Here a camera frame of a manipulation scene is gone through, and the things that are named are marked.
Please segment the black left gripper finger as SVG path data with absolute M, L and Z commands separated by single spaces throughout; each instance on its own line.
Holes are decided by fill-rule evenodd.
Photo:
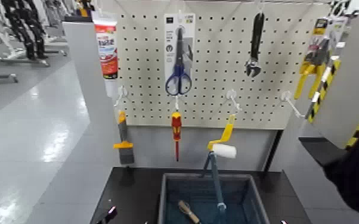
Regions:
M 112 206 L 109 208 L 107 213 L 104 216 L 104 224 L 109 224 L 111 220 L 113 220 L 117 216 L 117 208 L 116 206 Z

